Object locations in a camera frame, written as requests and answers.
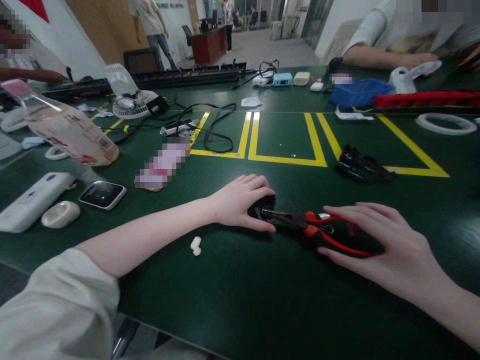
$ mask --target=pliers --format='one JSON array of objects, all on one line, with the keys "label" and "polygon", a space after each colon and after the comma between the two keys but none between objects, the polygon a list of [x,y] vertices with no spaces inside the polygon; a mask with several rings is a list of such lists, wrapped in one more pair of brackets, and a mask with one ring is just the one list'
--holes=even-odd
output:
[{"label": "pliers", "polygon": [[261,215],[264,219],[277,219],[283,223],[303,229],[303,233],[308,238],[313,238],[317,248],[329,248],[354,258],[369,258],[377,255],[372,252],[347,247],[329,236],[333,234],[334,228],[331,225],[325,225],[325,223],[333,221],[347,222],[340,216],[325,212],[315,214],[313,211],[307,211],[303,216],[300,216],[291,212],[277,212],[267,209],[262,209]]}]

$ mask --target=pink bottle cap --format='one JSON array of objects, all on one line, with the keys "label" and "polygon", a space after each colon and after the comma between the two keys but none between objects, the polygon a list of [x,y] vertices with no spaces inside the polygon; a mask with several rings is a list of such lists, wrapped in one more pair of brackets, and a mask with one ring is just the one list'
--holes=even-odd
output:
[{"label": "pink bottle cap", "polygon": [[30,95],[34,91],[30,86],[20,79],[7,80],[0,83],[0,86],[8,91],[13,96],[22,98],[27,95]]}]

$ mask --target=person's hand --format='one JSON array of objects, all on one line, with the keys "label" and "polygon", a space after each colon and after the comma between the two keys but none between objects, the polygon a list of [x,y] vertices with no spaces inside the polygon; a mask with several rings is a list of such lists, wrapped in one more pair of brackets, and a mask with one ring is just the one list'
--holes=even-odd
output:
[{"label": "person's hand", "polygon": [[[479,55],[480,55],[480,44],[479,44],[479,45],[477,46],[477,48],[476,48],[475,50],[473,50],[472,53],[471,53],[465,60],[463,60],[463,61],[460,63],[460,65],[458,65],[458,66],[462,66],[462,65],[468,63],[470,60],[472,60],[473,58],[475,58],[475,57],[477,57],[477,56],[479,56]],[[476,73],[476,72],[478,72],[478,71],[480,70],[480,58],[478,59],[478,61],[474,62],[474,63],[471,65],[470,69],[471,69],[474,73]]]},{"label": "person's hand", "polygon": [[452,283],[435,260],[427,239],[413,230],[397,210],[363,202],[323,209],[357,225],[385,247],[385,253],[366,259],[318,248],[320,254],[334,263],[412,303],[434,296],[443,286]]},{"label": "person's hand", "polygon": [[275,232],[272,224],[247,214],[254,202],[275,195],[265,176],[242,175],[206,198],[214,221],[228,226],[241,226],[257,231]]},{"label": "person's hand", "polygon": [[398,59],[397,67],[406,67],[408,70],[412,70],[423,63],[437,61],[438,59],[439,57],[432,53],[402,54]]}]

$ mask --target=blue device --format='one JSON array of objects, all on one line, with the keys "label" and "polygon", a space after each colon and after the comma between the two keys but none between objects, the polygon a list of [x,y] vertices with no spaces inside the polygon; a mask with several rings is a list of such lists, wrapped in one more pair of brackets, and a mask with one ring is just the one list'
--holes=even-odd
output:
[{"label": "blue device", "polygon": [[294,77],[289,72],[273,75],[272,86],[290,86]]}]

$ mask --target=blue basket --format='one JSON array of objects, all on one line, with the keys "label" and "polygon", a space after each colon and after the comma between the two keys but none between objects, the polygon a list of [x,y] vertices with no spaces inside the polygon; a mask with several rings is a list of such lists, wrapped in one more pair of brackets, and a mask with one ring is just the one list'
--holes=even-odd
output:
[{"label": "blue basket", "polygon": [[351,84],[337,84],[330,101],[340,109],[368,107],[374,103],[374,96],[389,94],[394,86],[374,78],[356,81]]}]

